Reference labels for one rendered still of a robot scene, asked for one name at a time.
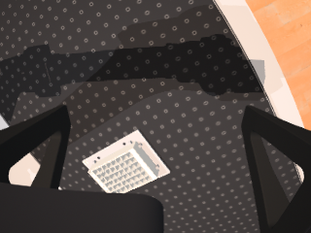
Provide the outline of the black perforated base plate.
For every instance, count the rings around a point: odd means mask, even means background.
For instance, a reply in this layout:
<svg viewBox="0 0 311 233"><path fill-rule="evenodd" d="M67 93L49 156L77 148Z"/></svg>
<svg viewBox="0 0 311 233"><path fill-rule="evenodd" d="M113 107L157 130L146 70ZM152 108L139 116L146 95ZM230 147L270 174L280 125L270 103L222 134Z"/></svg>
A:
<svg viewBox="0 0 311 233"><path fill-rule="evenodd" d="M139 129L170 170L164 233L260 233L241 122L276 116L215 0L0 0L0 116L66 105L59 187L106 192L83 160Z"/></svg>

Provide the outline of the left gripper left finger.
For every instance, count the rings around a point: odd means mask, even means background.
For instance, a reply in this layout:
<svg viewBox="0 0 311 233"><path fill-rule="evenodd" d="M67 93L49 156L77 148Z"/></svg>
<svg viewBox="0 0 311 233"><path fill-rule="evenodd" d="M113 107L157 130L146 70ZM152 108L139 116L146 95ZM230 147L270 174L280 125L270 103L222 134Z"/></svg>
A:
<svg viewBox="0 0 311 233"><path fill-rule="evenodd" d="M59 188L71 122L66 105L0 130L0 183L10 183L10 169L51 137L31 186Z"/></svg>

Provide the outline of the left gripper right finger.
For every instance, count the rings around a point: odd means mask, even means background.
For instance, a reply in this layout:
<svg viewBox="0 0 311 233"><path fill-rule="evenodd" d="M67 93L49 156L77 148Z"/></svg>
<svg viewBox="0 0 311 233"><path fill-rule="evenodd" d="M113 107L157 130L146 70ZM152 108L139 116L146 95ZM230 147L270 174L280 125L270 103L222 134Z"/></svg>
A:
<svg viewBox="0 0 311 233"><path fill-rule="evenodd" d="M303 233L311 224L311 130L251 105L245 108L241 129L260 233ZM291 203L271 167L261 137L303 171L303 183Z"/></svg>

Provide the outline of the grey rectangular metal plate with slots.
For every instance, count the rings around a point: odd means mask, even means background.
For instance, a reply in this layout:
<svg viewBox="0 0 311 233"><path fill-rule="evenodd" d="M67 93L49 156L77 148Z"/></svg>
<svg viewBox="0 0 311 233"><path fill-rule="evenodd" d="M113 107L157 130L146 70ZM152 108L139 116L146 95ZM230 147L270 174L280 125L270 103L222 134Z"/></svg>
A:
<svg viewBox="0 0 311 233"><path fill-rule="evenodd" d="M86 167L89 169L92 164L95 164L97 161L103 159L104 157L120 150L127 145L132 145L133 142L138 143L138 147L142 148L143 151L147 154L147 156L151 159L154 163L155 167L159 170L158 171L158 178L170 173L168 167L164 164L161 158L157 155L155 150L149 144L149 142L145 139L142 133L137 129L136 131L130 133L129 135L123 137L122 139L114 142L112 145L108 146L107 148L93 154L92 156L83 160Z"/></svg>

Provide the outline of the white grid rack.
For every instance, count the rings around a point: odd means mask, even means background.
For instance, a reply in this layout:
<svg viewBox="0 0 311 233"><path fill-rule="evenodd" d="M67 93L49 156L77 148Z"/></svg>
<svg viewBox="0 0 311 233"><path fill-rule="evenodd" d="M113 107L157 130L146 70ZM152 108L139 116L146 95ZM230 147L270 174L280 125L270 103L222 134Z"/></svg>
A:
<svg viewBox="0 0 311 233"><path fill-rule="evenodd" d="M136 141L92 164L88 170L106 192L115 193L125 193L157 179L158 171Z"/></svg>

